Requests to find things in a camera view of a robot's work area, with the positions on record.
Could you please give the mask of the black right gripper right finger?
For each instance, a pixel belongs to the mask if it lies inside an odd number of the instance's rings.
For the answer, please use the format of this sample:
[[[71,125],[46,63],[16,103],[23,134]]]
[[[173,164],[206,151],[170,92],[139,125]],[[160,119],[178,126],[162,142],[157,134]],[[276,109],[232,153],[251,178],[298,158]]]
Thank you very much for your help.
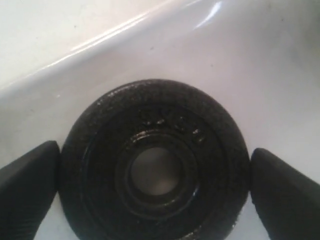
[[[320,186],[264,148],[250,161],[250,194],[271,240],[320,238]]]

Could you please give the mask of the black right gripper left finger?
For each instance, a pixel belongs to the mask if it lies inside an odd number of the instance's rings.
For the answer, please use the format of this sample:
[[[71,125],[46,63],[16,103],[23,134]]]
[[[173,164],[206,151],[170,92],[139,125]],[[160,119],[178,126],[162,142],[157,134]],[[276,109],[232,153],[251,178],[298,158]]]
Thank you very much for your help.
[[[42,143],[0,170],[0,238],[32,240],[57,193],[60,148]]]

